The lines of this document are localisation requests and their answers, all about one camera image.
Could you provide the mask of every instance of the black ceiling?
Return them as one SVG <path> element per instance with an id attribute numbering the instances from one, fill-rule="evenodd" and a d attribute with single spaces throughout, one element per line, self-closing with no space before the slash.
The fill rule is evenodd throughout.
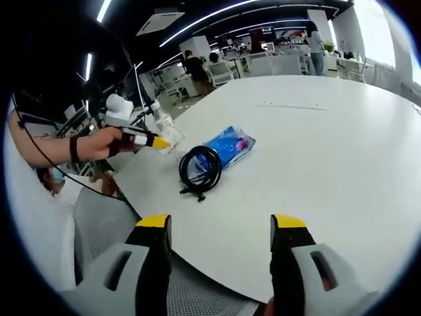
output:
<path id="1" fill-rule="evenodd" d="M 102 24 L 99 24 L 96 18 L 103 0 L 50 0 L 42 6 L 38 1 L 31 1 L 23 13 L 20 10 L 17 14 L 21 28 L 16 35 L 18 45 L 14 47 L 17 47 L 15 55 L 22 73 L 17 86 L 35 97 L 42 95 L 49 99 L 44 104 L 48 103 L 48 108 L 54 107 L 54 112 L 60 113 L 69 102 L 80 97 L 81 82 L 75 73 L 78 71 L 84 75 L 88 52 L 94 56 L 93 77 L 102 78 L 101 71 L 112 59 L 118 59 L 118 63 L 124 65 L 122 72 L 126 71 L 126 55 L 131 57 L 132 63 L 143 61 L 140 71 L 144 72 L 177 54 L 178 45 L 191 36 L 205 35 L 209 41 L 214 41 L 217 35 L 253 24 L 283 18 L 307 18 L 307 9 L 317 9 L 318 5 L 325 6 L 320 9 L 325 10 L 328 18 L 352 5 L 352 2 L 340 0 L 255 1 L 212 16 L 159 47 L 192 22 L 239 2 L 241 0 L 112 0 Z M 175 8 L 185 14 L 165 30 L 136 36 L 155 9 L 162 8 Z"/>

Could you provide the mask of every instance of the floor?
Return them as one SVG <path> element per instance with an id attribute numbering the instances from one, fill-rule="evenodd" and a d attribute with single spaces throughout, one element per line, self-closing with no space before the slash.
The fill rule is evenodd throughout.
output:
<path id="1" fill-rule="evenodd" d="M 202 96 L 197 96 L 197 97 L 190 97 L 190 98 L 184 100 L 183 102 L 181 102 L 181 100 L 178 101 L 176 104 L 174 104 L 174 106 L 172 107 L 172 109 L 169 111 L 171 117 L 173 119 L 176 119 L 181 114 L 183 114 L 184 112 L 186 112 L 190 107 L 192 107 L 197 102 L 199 102 L 200 100 L 202 100 L 202 98 L 203 98 Z"/>

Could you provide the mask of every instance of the plastic bag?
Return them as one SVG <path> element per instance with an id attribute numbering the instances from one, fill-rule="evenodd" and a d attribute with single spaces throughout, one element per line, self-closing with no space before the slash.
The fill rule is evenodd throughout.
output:
<path id="1" fill-rule="evenodd" d="M 256 140 L 241 129 L 230 126 L 204 145 L 218 153 L 221 158 L 222 169 L 226 169 L 251 151 L 255 143 Z M 202 168 L 206 170 L 206 161 L 200 159 L 200 157 L 198 160 Z"/>

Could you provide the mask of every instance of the white table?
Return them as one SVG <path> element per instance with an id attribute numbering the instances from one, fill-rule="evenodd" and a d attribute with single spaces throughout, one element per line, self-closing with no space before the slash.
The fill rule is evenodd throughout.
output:
<path id="1" fill-rule="evenodd" d="M 285 213 L 348 260 L 367 289 L 387 289 L 421 227 L 421 117 L 410 102 L 334 78 L 234 80 L 176 119 L 186 136 L 180 149 L 229 125 L 256 145 L 202 203 L 178 193 L 174 156 L 153 149 L 115 176 L 142 217 L 172 215 L 174 251 L 224 286 L 267 302 L 270 214 Z"/>

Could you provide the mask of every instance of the black cable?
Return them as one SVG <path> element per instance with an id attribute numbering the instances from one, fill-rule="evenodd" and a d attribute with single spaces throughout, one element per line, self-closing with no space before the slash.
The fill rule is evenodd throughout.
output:
<path id="1" fill-rule="evenodd" d="M 89 190 L 91 190 L 91 191 L 93 191 L 93 192 L 95 192 L 97 194 L 100 194 L 102 196 L 106 196 L 108 198 L 110 197 L 110 198 L 113 198 L 113 199 L 117 199 L 118 201 L 123 201 L 124 203 L 127 204 L 127 202 L 124 199 L 120 199 L 119 197 L 115 197 L 115 196 L 108 196 L 107 194 L 104 194 L 102 192 L 99 192 L 97 190 L 94 190 L 93 188 L 90 188 L 89 186 L 87 186 L 87 185 L 85 185 L 85 184 L 77 181 L 75 178 L 72 178 L 71 176 L 69 176 L 68 174 L 66 174 L 63 170 L 61 170 L 60 168 L 58 168 L 58 166 L 54 162 L 52 162 L 52 160 L 50 158 L 48 158 L 48 156 L 46 154 L 44 154 L 44 152 L 41 150 L 41 148 L 38 147 L 38 145 L 35 143 L 34 139 L 32 138 L 32 135 L 29 133 L 28 129 L 26 128 L 26 126 L 24 124 L 22 124 L 22 117 L 19 114 L 18 107 L 16 105 L 16 100 L 14 98 L 14 94 L 12 94 L 12 100 L 13 100 L 14 109 L 15 109 L 17 115 L 18 115 L 18 118 L 19 118 L 19 124 L 21 125 L 21 127 L 23 127 L 23 129 L 25 129 L 25 131 L 28 134 L 29 138 L 31 139 L 31 142 L 33 143 L 33 145 L 44 156 L 44 158 L 51 164 L 52 167 L 55 167 L 58 171 L 60 171 L 63 176 L 66 176 L 67 178 L 75 181 L 77 184 L 80 184 L 81 186 L 84 186 L 85 188 L 87 188 L 87 189 L 89 189 Z"/>
<path id="2" fill-rule="evenodd" d="M 188 167 L 192 159 L 200 160 L 205 170 L 190 178 Z M 197 146 L 183 156 L 178 172 L 181 181 L 186 186 L 180 194 L 192 193 L 201 202 L 205 199 L 203 192 L 209 191 L 218 184 L 222 173 L 222 162 L 215 150 L 206 146 Z"/>

